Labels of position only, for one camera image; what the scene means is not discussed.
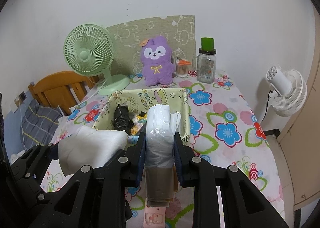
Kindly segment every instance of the black cable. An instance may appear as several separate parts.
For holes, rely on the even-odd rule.
[[[265,114],[264,114],[264,117],[263,117],[262,121],[264,120],[264,118],[265,118],[265,117],[266,117],[266,115],[267,115],[268,103],[269,103],[269,100],[270,100],[270,96],[269,96],[269,95],[270,95],[270,93],[272,93],[272,90],[270,90],[270,91],[269,91],[269,93],[268,93],[268,100],[267,100],[266,112],[265,112]]]

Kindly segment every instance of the tile floor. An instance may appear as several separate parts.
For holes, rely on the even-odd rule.
[[[294,194],[291,176],[283,151],[273,135],[267,136],[270,149],[276,161],[284,198],[284,219],[290,228],[294,224]]]

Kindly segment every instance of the purple plush toy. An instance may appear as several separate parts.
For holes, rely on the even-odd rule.
[[[174,65],[171,63],[171,52],[167,39],[162,36],[149,39],[142,47],[140,56],[146,86],[154,86],[158,83],[169,85],[173,82]]]

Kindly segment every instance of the pink card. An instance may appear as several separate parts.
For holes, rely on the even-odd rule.
[[[165,207],[144,206],[143,228],[165,228]]]

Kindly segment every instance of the silver bolt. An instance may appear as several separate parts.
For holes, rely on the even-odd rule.
[[[192,159],[191,159],[194,163],[199,163],[199,162],[201,162],[201,158],[200,157],[193,157]]]
[[[239,170],[238,167],[235,166],[235,165],[231,165],[231,166],[229,167],[229,169],[230,169],[230,171],[232,171],[232,172],[237,172],[237,171]]]
[[[120,163],[126,163],[126,162],[128,161],[128,158],[127,158],[127,157],[120,157],[120,158],[118,159],[118,161],[119,161]]]
[[[81,168],[81,171],[82,171],[83,173],[86,173],[86,172],[88,172],[90,169],[91,169],[90,166],[84,165],[84,166]]]
[[[38,199],[39,199],[39,200],[44,200],[44,194],[39,194],[39,195],[38,195]]]

